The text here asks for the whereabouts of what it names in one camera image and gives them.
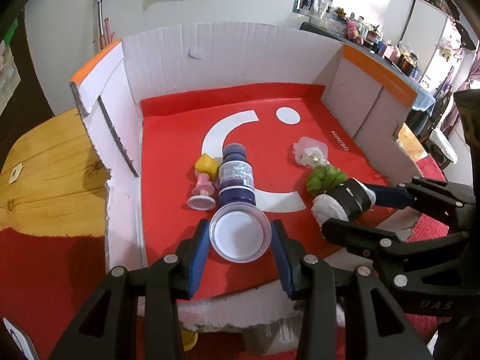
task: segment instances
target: clear plastic container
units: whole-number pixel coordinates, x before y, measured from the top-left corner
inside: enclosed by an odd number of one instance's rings
[[[293,153],[297,164],[310,169],[328,164],[328,146],[312,138],[301,137],[293,144]]]

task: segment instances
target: white tag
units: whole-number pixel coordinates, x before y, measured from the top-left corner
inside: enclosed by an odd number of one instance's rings
[[[8,180],[8,183],[11,184],[14,181],[18,179],[18,176],[20,176],[20,172],[23,169],[23,165],[20,162],[15,168],[12,169],[11,174],[10,174],[10,180]]]
[[[28,360],[39,360],[37,352],[33,347],[32,340],[28,335],[10,323],[6,318],[3,319],[3,323],[8,330],[8,333],[11,335],[15,344]]]

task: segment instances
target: orange stripe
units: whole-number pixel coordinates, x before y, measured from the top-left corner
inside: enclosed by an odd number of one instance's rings
[[[70,81],[80,85],[82,81],[90,74],[95,66],[117,45],[120,43],[120,39],[115,40],[105,47],[102,51],[96,54],[90,61],[84,64],[78,72],[76,72]]]
[[[343,47],[343,56],[369,74],[380,85],[387,88],[388,92],[392,93],[405,107],[410,108],[417,98],[417,92],[402,78],[364,52],[346,44]]]

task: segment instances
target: black tape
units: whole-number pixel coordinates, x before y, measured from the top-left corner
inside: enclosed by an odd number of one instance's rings
[[[327,191],[326,194],[342,206],[349,221],[360,218],[372,206],[367,192],[354,178],[349,178],[344,183]]]

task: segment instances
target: green object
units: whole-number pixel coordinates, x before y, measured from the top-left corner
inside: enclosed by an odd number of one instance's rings
[[[11,24],[10,28],[8,29],[7,33],[5,34],[5,47],[8,47],[11,42],[11,38],[14,37],[14,32],[18,27],[18,20],[15,19],[15,21]]]
[[[313,196],[318,196],[344,183],[348,178],[344,171],[330,164],[317,165],[308,176],[307,191]]]

